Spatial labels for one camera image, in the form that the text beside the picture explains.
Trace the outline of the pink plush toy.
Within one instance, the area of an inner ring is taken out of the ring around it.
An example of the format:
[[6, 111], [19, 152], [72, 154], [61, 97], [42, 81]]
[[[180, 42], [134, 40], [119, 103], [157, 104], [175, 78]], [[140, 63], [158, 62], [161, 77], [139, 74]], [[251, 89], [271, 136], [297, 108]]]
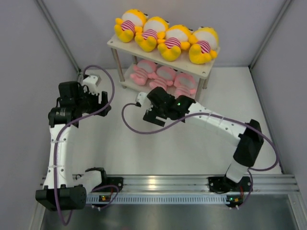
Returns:
[[143, 86], [148, 80], [148, 75], [154, 73], [157, 69], [157, 64], [150, 60], [141, 60], [138, 64], [133, 65], [133, 72], [130, 74], [130, 78], [135, 84]]
[[177, 74], [175, 81], [175, 92], [174, 96], [178, 98], [181, 95], [192, 97], [197, 90], [196, 82], [192, 75], [186, 74], [186, 73], [179, 73]]
[[151, 89], [156, 87], [162, 87], [165, 91], [168, 87], [174, 84], [177, 71], [167, 66], [159, 67], [156, 72], [148, 75], [148, 78], [152, 79], [149, 83]]

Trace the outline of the yellow plush toy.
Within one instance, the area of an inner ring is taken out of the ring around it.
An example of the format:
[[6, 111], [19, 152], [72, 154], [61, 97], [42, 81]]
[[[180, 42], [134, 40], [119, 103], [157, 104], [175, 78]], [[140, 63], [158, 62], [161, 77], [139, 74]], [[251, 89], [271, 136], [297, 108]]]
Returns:
[[189, 38], [193, 30], [183, 24], [171, 26], [166, 32], [163, 39], [158, 39], [158, 51], [166, 61], [175, 61], [182, 50], [190, 47]]
[[130, 9], [115, 19], [114, 31], [123, 43], [130, 42], [136, 33], [142, 32], [148, 15], [138, 9]]
[[189, 38], [189, 59], [193, 64], [205, 64], [218, 56], [219, 36], [213, 27], [199, 27]]
[[164, 39], [165, 33], [169, 28], [169, 22], [155, 16], [150, 18], [144, 25], [142, 32], [137, 32], [135, 42], [145, 52], [153, 51], [159, 39]]

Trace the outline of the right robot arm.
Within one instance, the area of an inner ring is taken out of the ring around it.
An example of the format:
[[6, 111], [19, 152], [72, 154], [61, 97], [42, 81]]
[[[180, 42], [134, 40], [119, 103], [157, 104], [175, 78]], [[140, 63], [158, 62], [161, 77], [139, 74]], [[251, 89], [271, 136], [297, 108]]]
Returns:
[[235, 146], [233, 159], [225, 175], [208, 179], [209, 190], [222, 194], [240, 189], [244, 174], [254, 166], [264, 142], [258, 121], [252, 119], [248, 123], [238, 124], [188, 96], [175, 97], [161, 87], [154, 88], [149, 93], [139, 93], [136, 103], [138, 106], [150, 104], [143, 116], [147, 122], [163, 127], [167, 119], [181, 120], [215, 132]]

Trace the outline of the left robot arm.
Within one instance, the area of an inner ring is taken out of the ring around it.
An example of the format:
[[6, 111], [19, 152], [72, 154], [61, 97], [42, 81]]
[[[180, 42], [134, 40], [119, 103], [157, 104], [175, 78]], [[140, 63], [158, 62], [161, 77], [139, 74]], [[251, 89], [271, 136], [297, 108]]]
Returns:
[[72, 150], [83, 114], [106, 116], [111, 106], [107, 92], [98, 91], [98, 83], [84, 80], [59, 84], [56, 107], [48, 113], [50, 156], [43, 187], [35, 199], [46, 209], [75, 210], [85, 206], [87, 194], [94, 188], [104, 191], [108, 179], [103, 168], [90, 168], [79, 180], [73, 179]]

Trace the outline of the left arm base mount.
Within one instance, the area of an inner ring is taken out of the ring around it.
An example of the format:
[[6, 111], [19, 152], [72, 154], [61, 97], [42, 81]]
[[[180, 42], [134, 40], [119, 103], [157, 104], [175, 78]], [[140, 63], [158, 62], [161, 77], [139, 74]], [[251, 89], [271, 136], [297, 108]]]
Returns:
[[123, 188], [123, 177], [108, 177], [106, 180], [104, 180], [101, 184], [99, 184], [97, 187], [95, 187], [96, 192], [116, 192], [117, 189], [114, 187], [106, 187], [107, 185], [114, 185], [116, 186], [119, 191]]

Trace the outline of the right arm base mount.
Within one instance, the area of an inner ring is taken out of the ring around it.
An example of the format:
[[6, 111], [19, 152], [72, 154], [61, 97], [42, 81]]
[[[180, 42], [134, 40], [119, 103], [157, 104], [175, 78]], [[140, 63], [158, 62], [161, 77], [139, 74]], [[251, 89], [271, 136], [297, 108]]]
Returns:
[[251, 186], [251, 179], [243, 176], [242, 179], [235, 183], [226, 176], [208, 177], [209, 191], [217, 194], [225, 194], [228, 192], [248, 192]]

